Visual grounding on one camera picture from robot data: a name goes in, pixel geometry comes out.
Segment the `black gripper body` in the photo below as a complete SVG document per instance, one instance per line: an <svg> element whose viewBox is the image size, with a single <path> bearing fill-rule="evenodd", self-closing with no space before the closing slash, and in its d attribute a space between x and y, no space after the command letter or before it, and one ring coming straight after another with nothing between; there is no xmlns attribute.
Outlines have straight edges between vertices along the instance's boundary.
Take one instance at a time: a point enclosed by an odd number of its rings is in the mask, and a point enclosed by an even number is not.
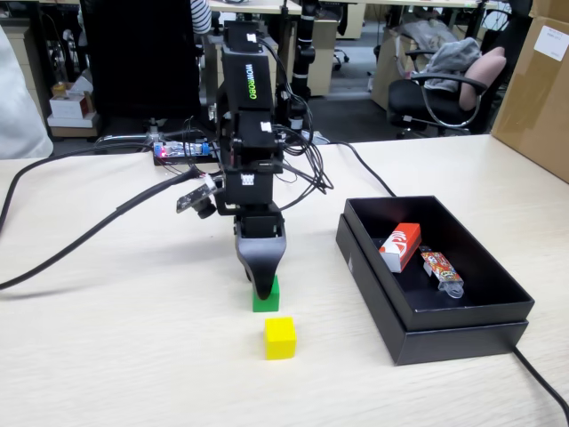
<svg viewBox="0 0 569 427"><path fill-rule="evenodd" d="M234 218L239 238L283 238L285 222L273 201L272 173L227 172L216 194L217 210Z"/></svg>

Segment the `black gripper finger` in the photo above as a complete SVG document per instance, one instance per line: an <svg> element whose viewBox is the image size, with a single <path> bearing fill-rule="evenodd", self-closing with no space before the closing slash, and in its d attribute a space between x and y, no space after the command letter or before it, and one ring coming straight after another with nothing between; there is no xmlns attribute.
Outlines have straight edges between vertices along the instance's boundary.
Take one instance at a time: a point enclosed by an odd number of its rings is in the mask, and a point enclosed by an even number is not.
<svg viewBox="0 0 569 427"><path fill-rule="evenodd" d="M271 294L276 269L286 249L286 238L237 237L237 258L248 264L252 273L252 285L260 299Z"/></svg>

